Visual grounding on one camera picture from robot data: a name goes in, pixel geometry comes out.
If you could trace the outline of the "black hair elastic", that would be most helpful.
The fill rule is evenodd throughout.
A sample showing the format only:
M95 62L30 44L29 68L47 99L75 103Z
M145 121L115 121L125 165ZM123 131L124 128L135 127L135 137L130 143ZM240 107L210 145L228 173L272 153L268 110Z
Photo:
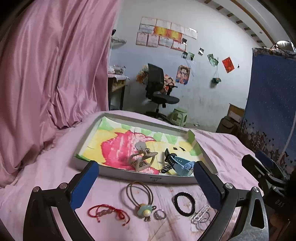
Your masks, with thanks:
M179 199L180 198L186 198L188 201L184 202L182 205L179 204ZM196 210L196 202L194 197L186 192L179 192L173 197L173 204L176 209L176 211L181 215L185 217L190 217L195 213ZM189 212L185 212L183 210L183 207L191 208Z

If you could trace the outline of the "black office chair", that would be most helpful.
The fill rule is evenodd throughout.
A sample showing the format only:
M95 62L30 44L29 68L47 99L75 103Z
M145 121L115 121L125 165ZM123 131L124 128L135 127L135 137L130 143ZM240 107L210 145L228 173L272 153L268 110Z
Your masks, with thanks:
M145 97L155 103L157 107L155 111L146 111L145 115L171 123L166 115L159 112L159 108L160 106L165 108L167 104L179 103L179 98L171 96L173 88L177 87L174 84L165 84L165 75L162 68L148 64L148 79L145 88Z

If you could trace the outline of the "black white braided keychain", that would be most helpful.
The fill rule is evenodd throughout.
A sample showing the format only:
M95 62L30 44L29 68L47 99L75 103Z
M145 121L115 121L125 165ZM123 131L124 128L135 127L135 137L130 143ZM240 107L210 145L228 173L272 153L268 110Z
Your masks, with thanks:
M167 164L167 165L165 165L165 166L162 167L161 173L165 174L168 171L170 171L171 169L172 169L172 166L170 164Z

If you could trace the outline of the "green hanging pouch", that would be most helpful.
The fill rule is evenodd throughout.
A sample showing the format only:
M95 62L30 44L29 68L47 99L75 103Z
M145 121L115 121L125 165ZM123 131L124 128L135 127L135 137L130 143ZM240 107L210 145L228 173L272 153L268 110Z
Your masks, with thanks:
M213 84L218 84L221 82L221 79L220 78L212 78L212 83Z

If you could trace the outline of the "green plastic stool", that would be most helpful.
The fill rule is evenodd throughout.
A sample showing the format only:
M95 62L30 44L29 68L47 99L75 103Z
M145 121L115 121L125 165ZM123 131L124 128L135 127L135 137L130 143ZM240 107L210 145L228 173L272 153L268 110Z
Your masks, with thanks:
M168 115L168 120L175 126L184 126L187 122L188 112L182 108L175 108Z

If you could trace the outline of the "dark bag on floor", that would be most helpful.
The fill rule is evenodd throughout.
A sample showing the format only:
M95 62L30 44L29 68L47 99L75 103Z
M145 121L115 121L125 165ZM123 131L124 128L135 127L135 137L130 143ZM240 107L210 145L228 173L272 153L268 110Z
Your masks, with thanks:
M225 116L221 119L216 132L227 133L236 136L238 133L240 123L229 116Z

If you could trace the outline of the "pink bed sheet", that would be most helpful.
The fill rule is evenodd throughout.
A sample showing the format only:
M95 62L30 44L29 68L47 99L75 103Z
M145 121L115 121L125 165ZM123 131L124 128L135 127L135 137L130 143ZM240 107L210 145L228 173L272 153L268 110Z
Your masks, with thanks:
M25 214L34 187L55 189L61 183L69 183L83 170L78 170L72 159L84 134L101 113L104 112L91 114L70 128L58 130L53 142L41 150L35 161L22 166L13 183L1 187L4 239L23 240ZM162 123L128 111L107 113ZM241 162L244 155L254 156L254 153L238 138L230 134L192 131L223 183L231 183L242 190L258 187ZM189 193L195 199L196 210L190 217L181 216L174 207L173 197L179 192ZM52 211L64 240L72 240L57 208L52 207ZM120 180L99 174L75 212L94 240L199 240L217 210L210 206L197 180L195 184L177 185ZM237 207L221 240L229 240L239 212Z

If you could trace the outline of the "grey tray with drawing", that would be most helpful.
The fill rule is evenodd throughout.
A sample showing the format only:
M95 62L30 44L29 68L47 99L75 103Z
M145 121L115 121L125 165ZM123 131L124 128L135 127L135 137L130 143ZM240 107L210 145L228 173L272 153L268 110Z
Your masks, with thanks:
M218 173L192 130L114 113L101 113L79 142L73 165L89 161L101 176L145 183L195 184L198 161Z

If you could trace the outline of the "pink satin curtain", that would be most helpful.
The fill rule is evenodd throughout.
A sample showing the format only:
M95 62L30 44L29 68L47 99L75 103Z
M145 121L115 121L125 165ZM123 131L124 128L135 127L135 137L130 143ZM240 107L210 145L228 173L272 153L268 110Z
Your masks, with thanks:
M107 110L120 1L34 1L1 40L1 187L56 132Z

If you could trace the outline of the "wall certificates cluster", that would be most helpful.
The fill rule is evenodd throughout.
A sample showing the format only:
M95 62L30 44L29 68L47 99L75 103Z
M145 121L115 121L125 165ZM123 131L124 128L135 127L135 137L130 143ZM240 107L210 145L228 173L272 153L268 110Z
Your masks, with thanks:
M188 39L196 40L197 36L198 32L193 28L144 16L140 21L135 44L151 48L162 46L185 52Z

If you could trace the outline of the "blue smart watch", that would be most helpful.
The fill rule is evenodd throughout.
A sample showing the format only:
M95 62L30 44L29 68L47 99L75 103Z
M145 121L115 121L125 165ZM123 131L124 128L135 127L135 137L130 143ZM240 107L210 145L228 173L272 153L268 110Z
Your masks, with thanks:
M165 162L170 164L179 176L191 176L193 173L195 162L178 157L175 153L170 153L169 149L165 150Z

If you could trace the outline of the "grey hair claw clip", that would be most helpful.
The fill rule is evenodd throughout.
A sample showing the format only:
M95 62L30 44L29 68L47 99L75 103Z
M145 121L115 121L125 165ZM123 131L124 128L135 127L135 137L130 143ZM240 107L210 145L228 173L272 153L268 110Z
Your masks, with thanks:
M128 158L128 163L135 168L136 172L140 172L153 164L158 152L152 152L150 148L146 146L145 142L137 142L135 148L137 152Z

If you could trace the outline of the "cardboard box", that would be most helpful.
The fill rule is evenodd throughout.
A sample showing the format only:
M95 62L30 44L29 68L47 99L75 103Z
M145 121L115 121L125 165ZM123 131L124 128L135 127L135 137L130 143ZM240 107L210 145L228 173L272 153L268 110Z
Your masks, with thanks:
M234 119L236 122L240 123L244 116L244 112L245 112L244 109L239 108L233 104L229 104L227 116Z

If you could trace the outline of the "wooden desk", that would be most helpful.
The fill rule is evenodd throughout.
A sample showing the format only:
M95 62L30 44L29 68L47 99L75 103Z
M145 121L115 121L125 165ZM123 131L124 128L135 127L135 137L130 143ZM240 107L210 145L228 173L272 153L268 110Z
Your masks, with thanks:
M108 74L108 85L107 85L107 91L108 91L108 108L111 110L111 95L112 93L120 90L120 105L119 109L123 110L123 101L125 96L125 87L126 82L130 78L125 75L117 75L117 74Z

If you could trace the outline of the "red paper square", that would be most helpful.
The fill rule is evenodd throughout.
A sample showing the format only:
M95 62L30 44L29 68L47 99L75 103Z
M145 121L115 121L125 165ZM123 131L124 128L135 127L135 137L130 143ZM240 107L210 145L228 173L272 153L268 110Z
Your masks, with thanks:
M223 63L223 66L224 66L227 73L234 70L234 65L233 65L232 60L231 60L230 57L227 57L224 60L222 60L222 63Z

